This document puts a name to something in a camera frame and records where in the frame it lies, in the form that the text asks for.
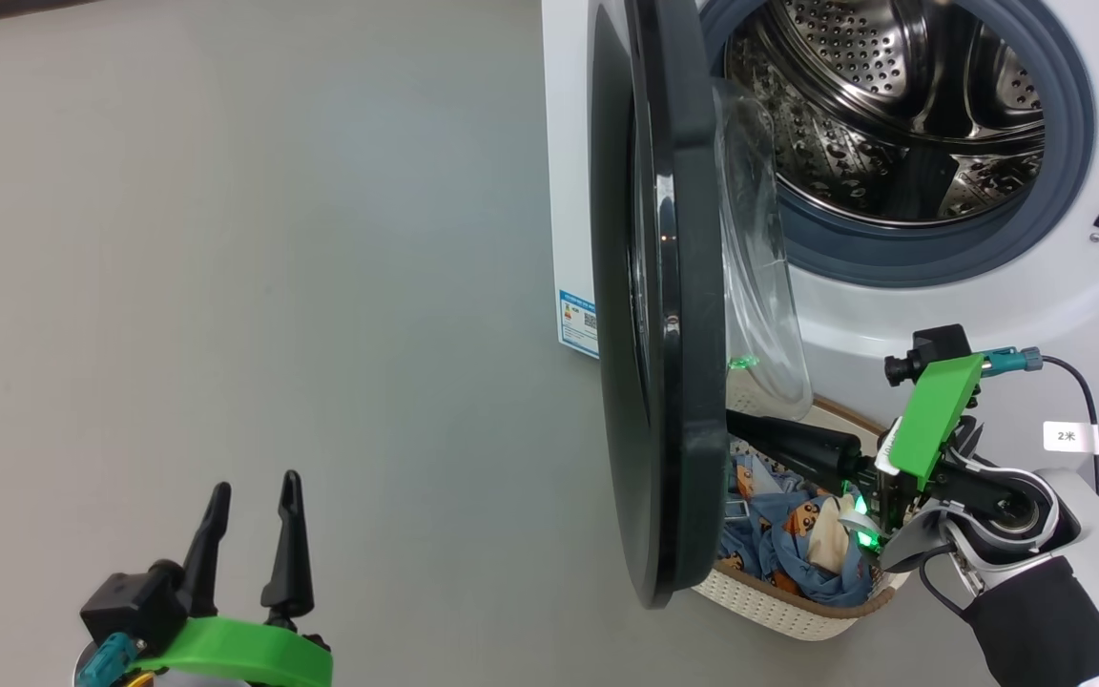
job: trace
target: black sleeve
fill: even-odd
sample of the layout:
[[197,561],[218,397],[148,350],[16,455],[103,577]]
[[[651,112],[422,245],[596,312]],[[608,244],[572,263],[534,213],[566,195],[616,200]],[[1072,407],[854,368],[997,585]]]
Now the black sleeve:
[[1099,676],[1099,611],[1064,557],[977,597],[961,618],[1003,687],[1076,687]]

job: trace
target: white plastic basket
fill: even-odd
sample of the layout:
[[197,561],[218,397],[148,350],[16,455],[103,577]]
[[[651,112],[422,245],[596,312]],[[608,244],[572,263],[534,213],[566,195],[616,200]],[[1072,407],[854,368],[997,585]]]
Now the white plastic basket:
[[[741,383],[729,383],[728,407],[746,413],[757,413],[754,396]],[[847,431],[864,441],[864,452],[873,455],[876,452],[877,435],[880,429],[845,409],[837,408],[829,401],[817,400],[803,422],[830,430]],[[741,570],[719,565],[714,566],[706,581],[693,588],[699,595],[723,606],[731,612],[741,614],[758,625],[781,632],[788,636],[806,642],[820,642],[836,636],[854,625],[859,618],[867,617],[885,608],[893,600],[893,595],[907,581],[910,575],[889,575],[876,573],[876,586],[872,588],[872,597],[866,603],[851,609],[834,609],[802,597],[790,595],[777,589],[773,584],[750,577]]]

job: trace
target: white washing machine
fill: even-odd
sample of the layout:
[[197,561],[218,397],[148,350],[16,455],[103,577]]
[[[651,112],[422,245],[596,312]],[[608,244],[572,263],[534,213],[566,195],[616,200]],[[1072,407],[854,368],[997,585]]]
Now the white washing machine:
[[[959,322],[976,350],[1073,362],[1099,406],[1099,3],[699,4],[542,3],[555,324],[601,358],[648,605],[710,566],[706,489],[726,450],[711,78],[741,84],[775,125],[818,396],[890,421],[908,390],[886,384],[885,356]],[[990,459],[1087,457],[1043,453],[1043,421],[1085,419],[1059,372],[987,379],[979,399]]]

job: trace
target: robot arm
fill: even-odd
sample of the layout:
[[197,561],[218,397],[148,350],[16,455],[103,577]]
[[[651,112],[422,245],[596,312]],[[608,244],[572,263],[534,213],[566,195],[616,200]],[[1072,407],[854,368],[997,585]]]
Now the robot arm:
[[[972,627],[1000,684],[1099,684],[1098,492],[1072,470],[983,459],[980,426],[963,414],[976,408],[980,379],[1042,361],[1035,350],[972,352],[959,325],[915,332],[906,358],[886,361],[890,384],[912,379],[915,389],[874,457],[855,436],[777,419],[729,410],[728,429],[821,487],[858,488],[866,512],[842,521],[864,556],[888,573],[919,569]],[[951,561],[972,592],[964,609],[930,583],[934,557]]]
[[230,503],[231,487],[222,483],[184,566],[158,561],[145,574],[110,575],[101,584],[79,611],[91,644],[79,657],[75,687],[330,687],[329,645],[293,623],[314,606],[300,475],[288,470],[282,480],[282,531],[262,590],[269,609],[263,623],[222,618],[214,608]]

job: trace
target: green bracket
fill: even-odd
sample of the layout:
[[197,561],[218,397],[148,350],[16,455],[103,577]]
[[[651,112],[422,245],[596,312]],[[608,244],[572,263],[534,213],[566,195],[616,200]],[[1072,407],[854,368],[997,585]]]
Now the green bracket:
[[270,687],[332,687],[333,656],[282,627],[191,618],[167,652],[131,669],[179,669]]
[[890,464],[919,478],[919,488],[928,487],[930,474],[939,461],[939,447],[947,441],[961,413],[965,412],[973,388],[981,378],[985,361],[981,353],[936,361],[920,375],[889,450]]

